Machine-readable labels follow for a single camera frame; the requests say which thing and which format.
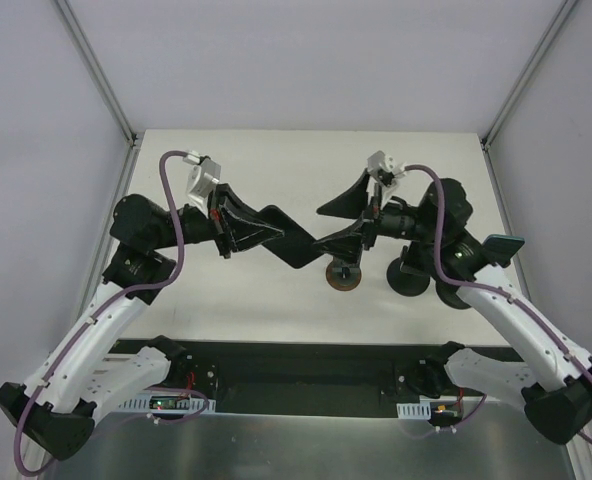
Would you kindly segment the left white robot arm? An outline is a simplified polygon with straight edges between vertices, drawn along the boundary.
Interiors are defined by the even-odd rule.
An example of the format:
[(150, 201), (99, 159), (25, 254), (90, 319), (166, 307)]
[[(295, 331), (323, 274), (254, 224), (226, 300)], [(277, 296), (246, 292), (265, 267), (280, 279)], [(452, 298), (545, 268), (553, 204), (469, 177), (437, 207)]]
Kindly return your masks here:
[(0, 387), (0, 409), (15, 426), (14, 442), (28, 437), (56, 461), (74, 456), (101, 420), (150, 386), (189, 384), (188, 352), (160, 335), (135, 358), (105, 374), (100, 363), (126, 328), (174, 282), (183, 257), (161, 249), (212, 241), (228, 258), (262, 245), (281, 250), (293, 224), (280, 208), (254, 210), (222, 184), (207, 197), (208, 209), (163, 208), (140, 194), (121, 199), (110, 235), (118, 242), (89, 306), (56, 349), (22, 383)]

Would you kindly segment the black phone stand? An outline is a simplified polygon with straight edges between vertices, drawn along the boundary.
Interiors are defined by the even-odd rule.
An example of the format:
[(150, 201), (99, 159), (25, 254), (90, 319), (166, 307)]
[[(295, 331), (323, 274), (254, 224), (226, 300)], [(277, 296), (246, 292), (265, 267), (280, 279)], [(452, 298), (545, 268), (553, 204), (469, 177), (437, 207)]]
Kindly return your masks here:
[(468, 310), (471, 306), (457, 295), (460, 287), (461, 283), (458, 281), (455, 283), (442, 280), (435, 282), (436, 294), (443, 304), (455, 310)]
[(431, 277), (402, 273), (400, 271), (400, 255), (387, 268), (386, 280), (388, 285), (394, 292), (402, 296), (416, 297), (423, 294), (430, 285)]

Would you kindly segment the brown disc small stand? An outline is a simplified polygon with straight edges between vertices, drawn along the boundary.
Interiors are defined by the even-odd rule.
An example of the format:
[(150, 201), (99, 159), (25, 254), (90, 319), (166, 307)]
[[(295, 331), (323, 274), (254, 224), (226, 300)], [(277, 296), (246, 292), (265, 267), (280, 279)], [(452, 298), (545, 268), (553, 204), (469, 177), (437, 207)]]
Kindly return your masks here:
[(362, 271), (358, 264), (333, 259), (326, 267), (325, 278), (333, 289), (348, 292), (361, 283)]

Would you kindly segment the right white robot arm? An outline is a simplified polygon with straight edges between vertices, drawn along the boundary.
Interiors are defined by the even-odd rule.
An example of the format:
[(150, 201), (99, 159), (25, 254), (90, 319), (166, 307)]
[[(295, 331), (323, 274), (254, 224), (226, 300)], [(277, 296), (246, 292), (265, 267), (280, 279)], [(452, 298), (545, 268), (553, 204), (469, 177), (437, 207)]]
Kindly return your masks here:
[(332, 258), (329, 284), (355, 287), (361, 255), (378, 237), (404, 240), (386, 272), (390, 288), (405, 297), (434, 288), (445, 305), (478, 312), (518, 355), (515, 362), (503, 362), (450, 342), (407, 375), (409, 387), (430, 398), (457, 387), (473, 389), (521, 410), (553, 443), (581, 436), (592, 420), (592, 354), (548, 321), (507, 277), (523, 240), (476, 240), (466, 228), (472, 206), (455, 179), (434, 177), (414, 206), (394, 195), (397, 181), (394, 173), (364, 172), (319, 208), (321, 215), (350, 220), (316, 244)]

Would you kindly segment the black phone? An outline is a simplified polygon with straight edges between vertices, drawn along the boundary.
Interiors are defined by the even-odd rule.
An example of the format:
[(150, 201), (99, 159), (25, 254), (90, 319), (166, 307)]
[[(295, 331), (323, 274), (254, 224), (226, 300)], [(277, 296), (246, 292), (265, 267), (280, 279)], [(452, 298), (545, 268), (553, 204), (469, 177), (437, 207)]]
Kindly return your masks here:
[(405, 246), (400, 255), (400, 271), (404, 274), (416, 276), (433, 275), (433, 260), (428, 249), (419, 242), (411, 242)]
[(303, 268), (323, 255), (314, 245), (316, 239), (279, 207), (268, 205), (259, 211), (259, 216), (283, 233), (262, 246), (290, 267)]
[(482, 243), (482, 248), (488, 258), (502, 268), (511, 264), (512, 258), (525, 245), (523, 237), (493, 234)]

